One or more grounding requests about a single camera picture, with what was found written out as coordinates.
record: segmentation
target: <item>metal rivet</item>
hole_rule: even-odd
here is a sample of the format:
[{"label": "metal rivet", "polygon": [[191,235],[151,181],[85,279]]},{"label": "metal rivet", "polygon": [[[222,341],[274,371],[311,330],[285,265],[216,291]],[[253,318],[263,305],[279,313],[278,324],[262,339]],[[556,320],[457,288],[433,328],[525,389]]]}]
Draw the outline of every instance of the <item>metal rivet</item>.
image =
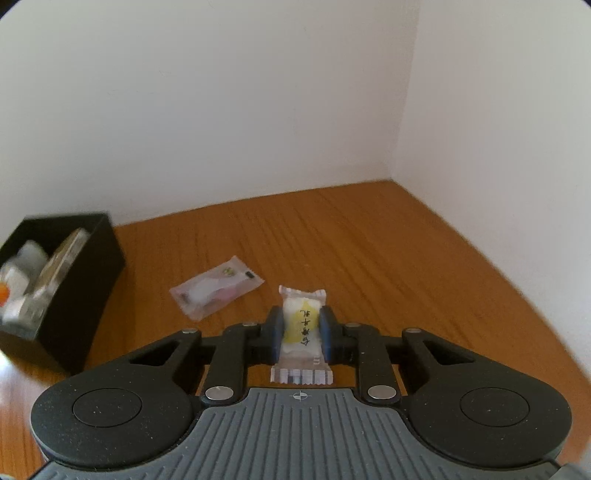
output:
[{"label": "metal rivet", "polygon": [[368,388],[368,395],[376,400],[389,400],[396,396],[396,389],[388,385],[374,385]]},{"label": "metal rivet", "polygon": [[211,387],[205,391],[205,396],[210,400],[227,400],[234,395],[234,390],[230,387]]}]

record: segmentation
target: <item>black storage box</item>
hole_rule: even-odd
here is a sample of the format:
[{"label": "black storage box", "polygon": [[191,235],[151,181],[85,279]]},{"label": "black storage box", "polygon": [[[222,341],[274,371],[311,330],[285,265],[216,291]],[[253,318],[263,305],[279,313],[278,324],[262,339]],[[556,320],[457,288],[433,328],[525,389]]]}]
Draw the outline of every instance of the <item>black storage box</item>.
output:
[{"label": "black storage box", "polygon": [[0,350],[37,365],[75,374],[82,371],[113,285],[125,266],[106,213],[25,218],[0,248],[0,266],[35,240],[52,256],[77,228],[90,237],[59,285],[36,331],[0,324]]}]

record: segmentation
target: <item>clear plastic bag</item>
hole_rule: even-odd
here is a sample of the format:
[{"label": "clear plastic bag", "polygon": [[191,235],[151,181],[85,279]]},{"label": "clear plastic bag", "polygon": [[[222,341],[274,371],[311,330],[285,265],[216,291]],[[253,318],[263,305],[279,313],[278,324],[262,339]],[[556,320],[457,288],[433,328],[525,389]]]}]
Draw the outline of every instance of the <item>clear plastic bag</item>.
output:
[{"label": "clear plastic bag", "polygon": [[170,294],[191,320],[198,322],[265,281],[236,256],[178,287]]},{"label": "clear plastic bag", "polygon": [[2,321],[35,330],[43,321],[47,308],[51,304],[61,282],[66,278],[74,260],[80,254],[90,234],[83,228],[74,230],[57,248],[49,260],[39,245],[36,246],[39,258],[37,273],[31,278],[36,279],[33,289],[7,304]]},{"label": "clear plastic bag", "polygon": [[296,385],[330,385],[332,370],[324,361],[320,338],[320,308],[326,291],[309,293],[284,286],[284,333],[278,362],[271,368],[271,381]]}]

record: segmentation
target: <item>wooden table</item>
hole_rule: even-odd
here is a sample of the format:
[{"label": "wooden table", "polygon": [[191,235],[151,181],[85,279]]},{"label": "wooden table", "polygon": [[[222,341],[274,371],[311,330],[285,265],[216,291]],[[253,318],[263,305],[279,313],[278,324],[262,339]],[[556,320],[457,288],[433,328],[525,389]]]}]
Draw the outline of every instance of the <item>wooden table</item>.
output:
[{"label": "wooden table", "polygon": [[[325,288],[341,322],[384,334],[421,326],[548,382],[574,415],[562,461],[591,433],[591,386],[530,305],[465,240],[395,183],[383,181],[214,205],[117,228],[127,258],[96,333],[87,368],[192,326],[168,289],[237,255],[266,280],[208,317],[219,335],[263,321],[280,284]],[[249,370],[268,385],[269,367]],[[0,472],[25,479],[42,465],[29,432],[37,396],[58,374],[0,353]],[[352,369],[335,369],[352,385]]]}]

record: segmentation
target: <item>white backdrop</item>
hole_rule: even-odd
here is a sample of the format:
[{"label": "white backdrop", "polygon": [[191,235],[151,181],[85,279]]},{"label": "white backdrop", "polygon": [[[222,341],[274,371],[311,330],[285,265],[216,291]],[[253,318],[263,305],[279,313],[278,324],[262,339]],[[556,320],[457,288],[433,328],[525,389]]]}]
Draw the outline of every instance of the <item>white backdrop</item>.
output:
[{"label": "white backdrop", "polygon": [[591,374],[591,9],[424,0],[392,175],[492,260]]},{"label": "white backdrop", "polygon": [[418,0],[21,0],[0,20],[0,241],[389,178]]}]

